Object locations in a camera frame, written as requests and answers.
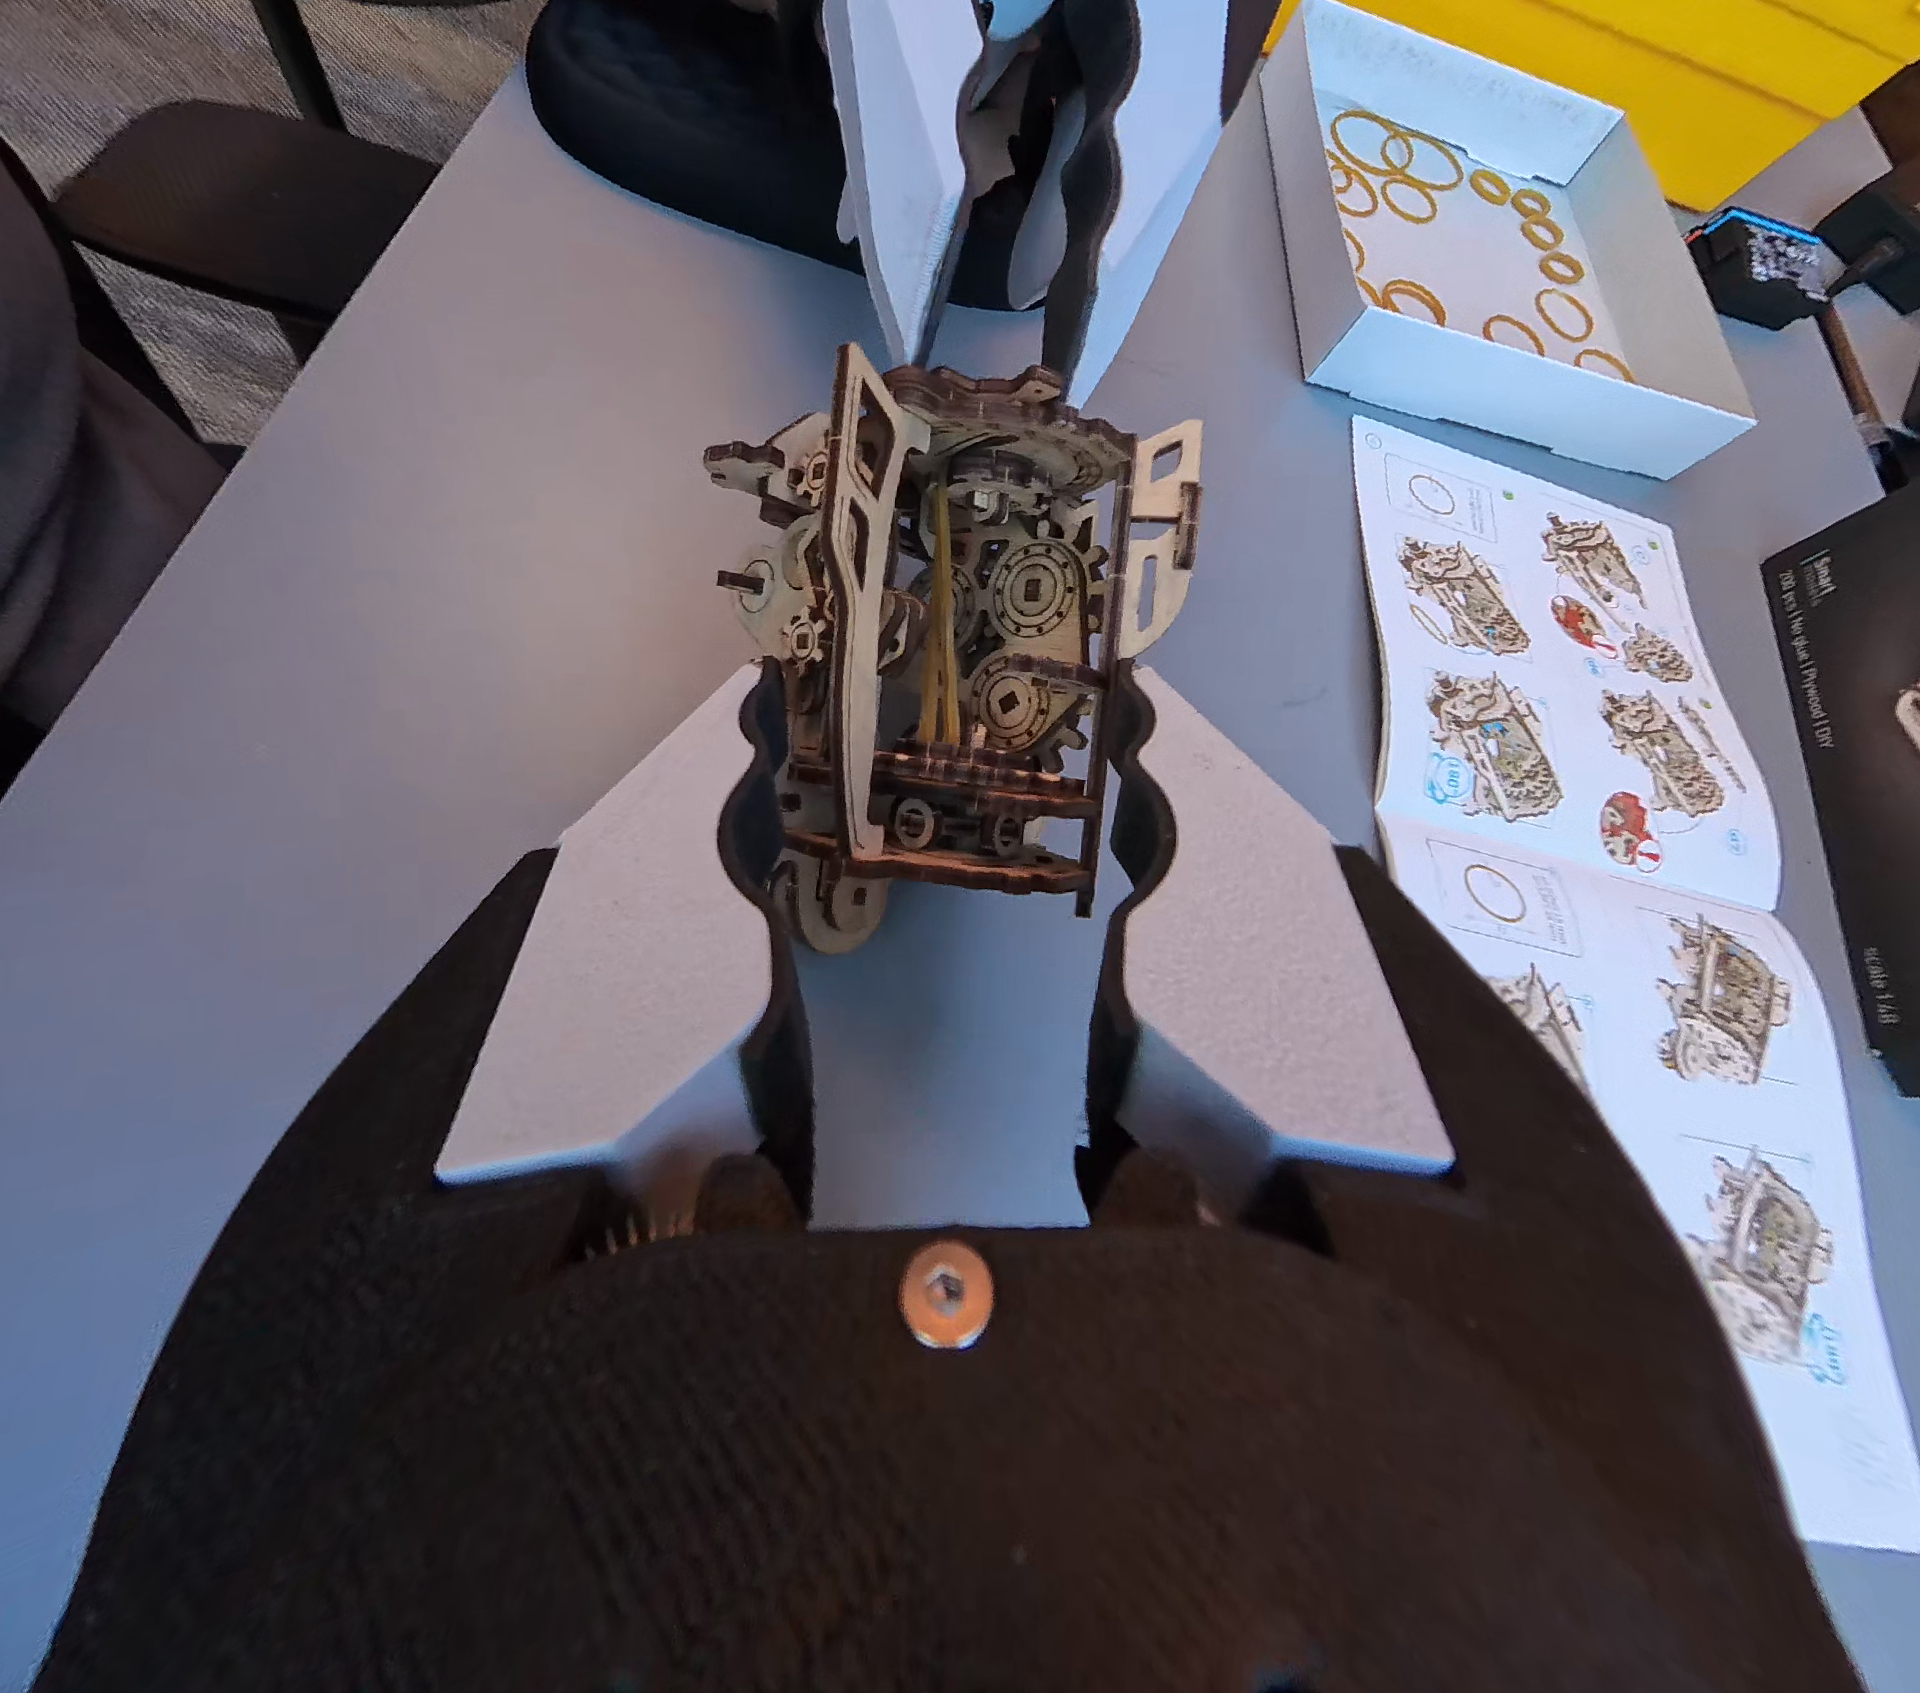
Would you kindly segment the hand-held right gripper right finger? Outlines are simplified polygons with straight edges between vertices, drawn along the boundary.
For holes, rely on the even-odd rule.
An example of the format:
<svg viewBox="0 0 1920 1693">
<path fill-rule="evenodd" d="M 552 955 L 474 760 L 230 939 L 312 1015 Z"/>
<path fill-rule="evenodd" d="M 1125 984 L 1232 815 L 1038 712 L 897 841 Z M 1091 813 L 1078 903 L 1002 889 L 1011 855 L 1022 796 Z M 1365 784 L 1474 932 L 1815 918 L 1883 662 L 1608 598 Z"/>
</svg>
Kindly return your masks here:
<svg viewBox="0 0 1920 1693">
<path fill-rule="evenodd" d="M 1239 1215 L 1285 1158 L 1440 1175 L 1427 1094 L 1332 836 L 1158 675 L 1107 712 L 1109 918 L 1085 1058 L 1095 1203 L 1128 1144 Z"/>
</svg>

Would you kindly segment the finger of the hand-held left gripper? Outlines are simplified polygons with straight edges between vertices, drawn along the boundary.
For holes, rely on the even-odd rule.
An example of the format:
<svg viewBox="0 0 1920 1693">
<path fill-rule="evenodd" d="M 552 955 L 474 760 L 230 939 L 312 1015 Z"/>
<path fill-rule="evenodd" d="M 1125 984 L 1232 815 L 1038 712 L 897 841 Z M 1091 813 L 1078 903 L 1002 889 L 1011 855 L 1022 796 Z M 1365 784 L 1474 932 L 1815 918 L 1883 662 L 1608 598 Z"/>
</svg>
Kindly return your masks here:
<svg viewBox="0 0 1920 1693">
<path fill-rule="evenodd" d="M 985 62 L 978 0 L 823 0 L 841 147 L 841 226 L 858 238 L 893 361 L 931 348 L 978 193 L 966 110 Z"/>
<path fill-rule="evenodd" d="M 1221 131 L 1229 0 L 1061 0 L 1080 122 L 1041 359 L 1084 403 L 1114 359 Z"/>
</svg>

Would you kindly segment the black battery with blue edge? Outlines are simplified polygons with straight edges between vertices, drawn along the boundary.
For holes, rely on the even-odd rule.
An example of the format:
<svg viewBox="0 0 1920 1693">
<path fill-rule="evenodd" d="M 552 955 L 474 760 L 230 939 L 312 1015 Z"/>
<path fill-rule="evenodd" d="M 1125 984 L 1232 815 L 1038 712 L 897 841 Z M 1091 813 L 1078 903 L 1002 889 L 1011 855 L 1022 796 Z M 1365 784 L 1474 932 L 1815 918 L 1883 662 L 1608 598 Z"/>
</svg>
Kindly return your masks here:
<svg viewBox="0 0 1920 1693">
<path fill-rule="evenodd" d="M 1807 228 L 1726 206 L 1683 242 L 1720 315 L 1777 332 L 1827 304 L 1826 246 Z"/>
</svg>

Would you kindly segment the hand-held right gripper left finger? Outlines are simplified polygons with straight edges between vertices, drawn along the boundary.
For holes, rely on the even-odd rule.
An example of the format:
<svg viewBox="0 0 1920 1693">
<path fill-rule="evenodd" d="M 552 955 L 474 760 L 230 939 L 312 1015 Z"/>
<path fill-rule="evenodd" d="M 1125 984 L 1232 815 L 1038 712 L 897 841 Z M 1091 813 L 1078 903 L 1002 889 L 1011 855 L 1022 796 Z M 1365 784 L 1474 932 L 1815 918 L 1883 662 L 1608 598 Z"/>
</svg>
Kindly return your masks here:
<svg viewBox="0 0 1920 1693">
<path fill-rule="evenodd" d="M 804 1005 L 769 894 L 779 667 L 734 673 L 561 836 L 435 1177 L 594 1168 L 687 1227 L 708 1166 L 761 1153 L 810 1209 Z"/>
</svg>

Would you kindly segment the wooden mechanical model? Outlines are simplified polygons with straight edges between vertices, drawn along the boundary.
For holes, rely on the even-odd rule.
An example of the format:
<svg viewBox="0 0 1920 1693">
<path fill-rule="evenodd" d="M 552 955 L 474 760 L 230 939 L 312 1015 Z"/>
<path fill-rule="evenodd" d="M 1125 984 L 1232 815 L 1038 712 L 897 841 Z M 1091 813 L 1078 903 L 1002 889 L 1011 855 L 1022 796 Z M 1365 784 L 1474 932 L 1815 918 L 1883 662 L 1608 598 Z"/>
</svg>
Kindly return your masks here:
<svg viewBox="0 0 1920 1693">
<path fill-rule="evenodd" d="M 895 880 L 1087 914 L 1107 705 L 1188 598 L 1203 426 L 1114 428 L 1043 366 L 835 364 L 825 410 L 701 456 L 775 534 L 717 583 L 784 675 L 784 916 L 843 955 Z"/>
</svg>

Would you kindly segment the black model kit box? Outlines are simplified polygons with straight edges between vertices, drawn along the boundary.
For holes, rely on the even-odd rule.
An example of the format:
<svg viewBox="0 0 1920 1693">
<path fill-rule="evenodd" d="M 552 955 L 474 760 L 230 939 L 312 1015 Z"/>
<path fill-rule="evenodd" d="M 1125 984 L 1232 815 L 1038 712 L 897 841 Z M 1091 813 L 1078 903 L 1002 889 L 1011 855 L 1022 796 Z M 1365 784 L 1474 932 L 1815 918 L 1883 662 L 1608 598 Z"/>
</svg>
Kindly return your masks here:
<svg viewBox="0 0 1920 1693">
<path fill-rule="evenodd" d="M 1918 1094 L 1918 487 L 1761 568 L 1865 1043 Z"/>
</svg>

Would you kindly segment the person's grey sweater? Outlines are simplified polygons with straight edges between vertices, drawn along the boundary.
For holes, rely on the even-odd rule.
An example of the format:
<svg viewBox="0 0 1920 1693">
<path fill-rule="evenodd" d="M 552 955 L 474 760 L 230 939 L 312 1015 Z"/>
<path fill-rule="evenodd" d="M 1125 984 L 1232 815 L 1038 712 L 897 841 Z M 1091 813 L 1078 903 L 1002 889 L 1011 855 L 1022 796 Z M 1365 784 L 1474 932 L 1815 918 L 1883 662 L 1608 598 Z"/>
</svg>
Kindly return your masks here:
<svg viewBox="0 0 1920 1693">
<path fill-rule="evenodd" d="M 221 486 L 44 192 L 1 147 L 1 783 Z"/>
</svg>

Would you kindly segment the black charger box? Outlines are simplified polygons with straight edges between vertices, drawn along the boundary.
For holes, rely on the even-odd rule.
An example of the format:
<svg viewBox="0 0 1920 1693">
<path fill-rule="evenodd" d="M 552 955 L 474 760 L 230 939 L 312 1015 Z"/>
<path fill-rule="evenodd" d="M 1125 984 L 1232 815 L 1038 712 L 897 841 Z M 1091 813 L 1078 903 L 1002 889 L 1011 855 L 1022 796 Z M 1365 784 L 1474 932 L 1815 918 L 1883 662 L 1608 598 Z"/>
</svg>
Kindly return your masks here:
<svg viewBox="0 0 1920 1693">
<path fill-rule="evenodd" d="M 1829 295 L 1865 285 L 1898 314 L 1918 309 L 1918 157 L 1854 192 L 1814 232 L 1842 266 Z"/>
</svg>

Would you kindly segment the white cardboard box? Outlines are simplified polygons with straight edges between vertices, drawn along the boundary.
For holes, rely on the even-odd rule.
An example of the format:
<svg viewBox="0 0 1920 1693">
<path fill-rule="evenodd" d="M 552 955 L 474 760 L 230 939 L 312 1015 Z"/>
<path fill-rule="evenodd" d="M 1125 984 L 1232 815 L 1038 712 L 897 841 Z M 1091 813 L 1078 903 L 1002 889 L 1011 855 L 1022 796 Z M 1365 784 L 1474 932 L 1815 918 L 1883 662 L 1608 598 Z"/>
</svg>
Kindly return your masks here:
<svg viewBox="0 0 1920 1693">
<path fill-rule="evenodd" d="M 1658 480 L 1754 426 L 1692 255 L 1618 107 L 1338 0 L 1300 0 L 1260 86 L 1311 383 Z M 1365 302 L 1329 186 L 1329 105 L 1372 110 L 1564 188 L 1635 377 L 1603 377 Z"/>
</svg>

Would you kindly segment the black wrist rest pad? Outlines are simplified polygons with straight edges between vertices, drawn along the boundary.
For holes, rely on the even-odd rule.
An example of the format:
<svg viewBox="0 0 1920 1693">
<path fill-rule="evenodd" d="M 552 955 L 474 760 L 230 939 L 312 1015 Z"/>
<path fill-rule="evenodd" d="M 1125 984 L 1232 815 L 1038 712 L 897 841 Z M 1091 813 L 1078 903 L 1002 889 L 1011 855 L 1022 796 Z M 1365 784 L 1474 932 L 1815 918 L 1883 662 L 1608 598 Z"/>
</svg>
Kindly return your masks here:
<svg viewBox="0 0 1920 1693">
<path fill-rule="evenodd" d="M 660 0 L 548 0 L 525 47 L 540 124 L 588 169 L 740 236 L 862 270 L 838 232 L 846 155 L 825 65 L 790 63 L 769 17 Z M 1063 248 L 1060 101 L 1080 76 L 1057 15 L 982 115 L 1007 119 L 1011 167 L 972 203 L 952 276 L 960 306 L 1035 302 Z"/>
</svg>

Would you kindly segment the illustrated instruction booklet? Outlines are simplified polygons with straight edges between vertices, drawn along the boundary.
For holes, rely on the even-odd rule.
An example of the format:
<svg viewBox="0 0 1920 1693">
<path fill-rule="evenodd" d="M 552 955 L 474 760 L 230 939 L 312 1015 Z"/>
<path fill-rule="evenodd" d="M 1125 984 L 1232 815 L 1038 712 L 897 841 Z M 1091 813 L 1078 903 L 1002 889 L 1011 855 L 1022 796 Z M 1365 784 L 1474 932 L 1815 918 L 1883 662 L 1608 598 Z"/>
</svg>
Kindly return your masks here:
<svg viewBox="0 0 1920 1693">
<path fill-rule="evenodd" d="M 1739 1357 L 1804 1539 L 1916 1551 L 1831 1022 L 1667 528 L 1353 419 L 1406 894 L 1580 1085 Z"/>
</svg>

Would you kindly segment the group of rubber bands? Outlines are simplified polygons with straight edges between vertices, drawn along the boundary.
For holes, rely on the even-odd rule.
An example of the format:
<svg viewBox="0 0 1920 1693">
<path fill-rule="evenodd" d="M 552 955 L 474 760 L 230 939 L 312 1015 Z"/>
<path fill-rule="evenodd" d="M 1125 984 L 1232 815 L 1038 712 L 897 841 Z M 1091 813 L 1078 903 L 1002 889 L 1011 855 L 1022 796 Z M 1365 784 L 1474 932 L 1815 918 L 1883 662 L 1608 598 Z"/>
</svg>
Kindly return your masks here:
<svg viewBox="0 0 1920 1693">
<path fill-rule="evenodd" d="M 1564 188 L 1372 110 L 1329 105 L 1319 117 L 1365 302 L 1603 377 L 1635 377 Z"/>
</svg>

